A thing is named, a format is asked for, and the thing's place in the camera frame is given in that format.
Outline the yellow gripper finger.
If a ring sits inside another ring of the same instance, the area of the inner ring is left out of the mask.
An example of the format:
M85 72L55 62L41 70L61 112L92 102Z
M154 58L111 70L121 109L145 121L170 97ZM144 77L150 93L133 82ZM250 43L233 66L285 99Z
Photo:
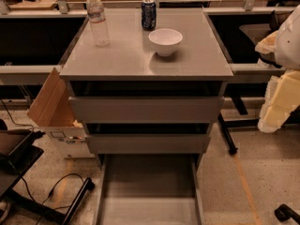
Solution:
M275 31L261 40L256 46L255 51L258 53L269 54L275 51L275 44L278 32Z
M282 76L272 76L267 84L258 129L273 133L300 106L300 71L288 70Z

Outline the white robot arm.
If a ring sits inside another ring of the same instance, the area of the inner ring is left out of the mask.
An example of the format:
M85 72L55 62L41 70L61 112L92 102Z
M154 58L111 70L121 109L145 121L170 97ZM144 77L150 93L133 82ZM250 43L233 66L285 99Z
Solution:
M261 40L255 51L273 53L276 63L286 69L280 77L271 77L260 112L258 129L272 133L300 106L300 6L276 32Z

